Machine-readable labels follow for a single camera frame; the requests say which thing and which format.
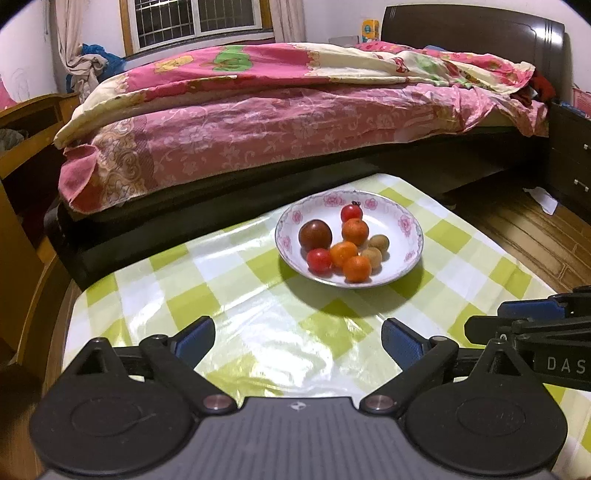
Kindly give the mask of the orange mandarin front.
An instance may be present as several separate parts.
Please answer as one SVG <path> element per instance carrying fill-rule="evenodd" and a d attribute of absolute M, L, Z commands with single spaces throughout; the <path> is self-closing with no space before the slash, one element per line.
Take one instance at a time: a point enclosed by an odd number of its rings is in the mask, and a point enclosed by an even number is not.
<path fill-rule="evenodd" d="M 342 273 L 345 275 L 346 282 L 349 283 L 366 282 L 372 270 L 372 263 L 363 255 L 353 256 L 342 265 Z"/>

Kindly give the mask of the tan longan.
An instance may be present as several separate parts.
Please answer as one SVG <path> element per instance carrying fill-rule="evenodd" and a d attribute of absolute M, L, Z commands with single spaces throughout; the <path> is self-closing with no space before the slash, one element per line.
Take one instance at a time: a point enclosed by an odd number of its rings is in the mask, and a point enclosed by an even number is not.
<path fill-rule="evenodd" d="M 360 256 L 363 256 L 369 260 L 370 266 L 373 270 L 378 270 L 383 262 L 382 251 L 376 247 L 370 246 L 366 248 L 360 252 Z"/>
<path fill-rule="evenodd" d="M 376 248 L 385 254 L 390 247 L 390 240 L 386 235 L 374 235 L 369 239 L 368 246 Z"/>

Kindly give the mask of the small orange mandarin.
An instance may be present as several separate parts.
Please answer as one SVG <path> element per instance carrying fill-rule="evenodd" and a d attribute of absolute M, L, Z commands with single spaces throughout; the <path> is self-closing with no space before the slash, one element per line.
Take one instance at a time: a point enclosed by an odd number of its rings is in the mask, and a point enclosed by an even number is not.
<path fill-rule="evenodd" d="M 332 245 L 329 249 L 329 255 L 331 255 L 332 258 L 332 265 L 336 269 L 342 269 L 342 266 L 345 265 L 349 258 L 358 255 L 358 246 L 349 241 L 335 243 L 335 245 Z"/>

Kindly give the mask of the red cherry tomato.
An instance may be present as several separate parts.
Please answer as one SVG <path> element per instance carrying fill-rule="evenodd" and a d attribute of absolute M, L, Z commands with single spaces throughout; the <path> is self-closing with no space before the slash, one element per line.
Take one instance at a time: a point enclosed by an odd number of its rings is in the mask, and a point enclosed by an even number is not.
<path fill-rule="evenodd" d="M 325 275 L 332 269 L 332 256 L 329 250 L 317 248 L 308 251 L 308 269 L 318 275 Z"/>

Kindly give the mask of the red cherry tomato stemmed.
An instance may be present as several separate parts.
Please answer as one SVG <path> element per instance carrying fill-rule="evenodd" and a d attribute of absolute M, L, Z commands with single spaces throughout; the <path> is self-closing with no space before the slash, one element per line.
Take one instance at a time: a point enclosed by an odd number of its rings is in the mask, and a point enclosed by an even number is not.
<path fill-rule="evenodd" d="M 342 207 L 341 210 L 341 220 L 342 223 L 346 223 L 349 220 L 363 218 L 363 210 L 359 202 L 353 201 L 346 206 Z"/>

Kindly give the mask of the dark red tomato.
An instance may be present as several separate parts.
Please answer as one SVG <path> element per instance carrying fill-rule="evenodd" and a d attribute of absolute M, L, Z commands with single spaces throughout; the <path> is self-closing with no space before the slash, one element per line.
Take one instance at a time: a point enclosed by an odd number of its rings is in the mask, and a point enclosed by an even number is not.
<path fill-rule="evenodd" d="M 314 219 L 301 226 L 298 241 L 304 251 L 329 249 L 332 245 L 332 230 L 324 221 Z"/>

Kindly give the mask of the white paper on floor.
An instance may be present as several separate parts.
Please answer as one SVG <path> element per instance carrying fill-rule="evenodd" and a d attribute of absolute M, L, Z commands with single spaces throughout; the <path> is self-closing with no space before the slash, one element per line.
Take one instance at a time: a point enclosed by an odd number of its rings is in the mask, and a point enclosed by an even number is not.
<path fill-rule="evenodd" d="M 524 188 L 524 191 L 528 193 L 533 200 L 535 200 L 542 208 L 542 211 L 553 216 L 559 205 L 558 201 L 549 194 L 544 188 L 535 187 L 533 189 Z"/>

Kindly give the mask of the white floral plate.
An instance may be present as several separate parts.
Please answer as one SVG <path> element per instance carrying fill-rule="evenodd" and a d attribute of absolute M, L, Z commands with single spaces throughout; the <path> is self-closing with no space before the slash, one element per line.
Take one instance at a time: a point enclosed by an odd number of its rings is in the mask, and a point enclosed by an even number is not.
<path fill-rule="evenodd" d="M 382 234 L 390 241 L 384 261 L 377 272 L 363 283 L 349 283 L 339 271 L 317 275 L 308 267 L 298 232 L 304 223 L 322 220 L 332 231 L 332 240 L 342 240 L 341 210 L 358 202 L 363 221 L 371 235 Z M 334 189 L 295 202 L 280 215 L 274 232 L 280 257 L 298 274 L 338 288 L 372 288 L 396 281 L 408 274 L 421 260 L 424 249 L 422 227 L 403 205 L 380 194 L 353 189 Z"/>

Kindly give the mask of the wooden cabinet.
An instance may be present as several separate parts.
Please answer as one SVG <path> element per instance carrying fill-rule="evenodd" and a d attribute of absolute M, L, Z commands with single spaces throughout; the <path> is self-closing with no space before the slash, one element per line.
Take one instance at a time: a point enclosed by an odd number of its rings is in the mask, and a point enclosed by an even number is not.
<path fill-rule="evenodd" d="M 1 476 L 40 466 L 28 420 L 45 381 L 55 325 L 71 277 L 45 234 L 59 201 L 64 157 L 53 140 L 78 99 L 46 94 L 1 112 Z"/>

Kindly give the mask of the dark nightstand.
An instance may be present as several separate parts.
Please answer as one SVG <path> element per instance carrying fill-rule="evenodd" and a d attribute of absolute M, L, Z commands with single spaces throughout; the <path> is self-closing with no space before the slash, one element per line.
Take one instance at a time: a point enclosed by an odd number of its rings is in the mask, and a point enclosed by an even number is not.
<path fill-rule="evenodd" d="M 550 185 L 571 208 L 590 216 L 590 120 L 552 103 L 549 110 Z"/>

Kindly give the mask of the pink floral quilt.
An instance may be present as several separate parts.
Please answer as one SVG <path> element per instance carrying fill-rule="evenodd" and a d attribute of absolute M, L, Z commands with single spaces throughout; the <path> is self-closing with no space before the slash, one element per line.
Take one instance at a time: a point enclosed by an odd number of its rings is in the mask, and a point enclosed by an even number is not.
<path fill-rule="evenodd" d="M 167 187 L 363 147 L 464 134 L 497 120 L 548 133 L 536 68 L 492 54 L 375 41 L 228 45 L 99 84 L 54 143 L 58 189 L 93 214 Z"/>

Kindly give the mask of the blue clothes pile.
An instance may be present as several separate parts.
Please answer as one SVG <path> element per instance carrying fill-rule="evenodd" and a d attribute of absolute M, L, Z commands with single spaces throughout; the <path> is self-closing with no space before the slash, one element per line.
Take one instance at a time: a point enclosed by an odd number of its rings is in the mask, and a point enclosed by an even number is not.
<path fill-rule="evenodd" d="M 101 82 L 121 74 L 125 60 L 97 44 L 80 44 L 66 65 L 66 91 L 87 94 Z"/>

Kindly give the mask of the yellow box on headboard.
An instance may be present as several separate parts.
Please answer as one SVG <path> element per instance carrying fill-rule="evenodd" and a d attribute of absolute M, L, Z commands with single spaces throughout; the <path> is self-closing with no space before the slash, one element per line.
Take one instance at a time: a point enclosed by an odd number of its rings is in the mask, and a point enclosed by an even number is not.
<path fill-rule="evenodd" d="M 380 39 L 380 21 L 377 19 L 365 19 L 361 27 L 362 42 L 373 42 Z"/>

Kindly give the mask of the beige curtain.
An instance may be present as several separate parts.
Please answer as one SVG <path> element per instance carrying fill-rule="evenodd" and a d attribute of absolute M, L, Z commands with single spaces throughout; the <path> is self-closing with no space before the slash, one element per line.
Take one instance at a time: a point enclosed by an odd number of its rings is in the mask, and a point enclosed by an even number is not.
<path fill-rule="evenodd" d="M 53 2 L 53 6 L 58 55 L 68 74 L 66 63 L 76 48 L 82 44 L 82 25 L 87 1 L 56 0 Z M 83 103 L 92 91 L 87 94 L 75 93 L 78 95 L 80 102 Z"/>

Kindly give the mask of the dark bed frame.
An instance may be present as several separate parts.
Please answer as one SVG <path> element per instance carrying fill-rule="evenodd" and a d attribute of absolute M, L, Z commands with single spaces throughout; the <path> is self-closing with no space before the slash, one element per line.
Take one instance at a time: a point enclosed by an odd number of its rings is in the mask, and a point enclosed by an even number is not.
<path fill-rule="evenodd" d="M 168 248 L 376 173 L 398 176 L 446 206 L 494 189 L 535 187 L 546 175 L 550 150 L 547 137 L 478 127 L 224 173 L 90 215 L 59 200 L 45 215 L 45 230 L 71 278 L 86 289 Z"/>

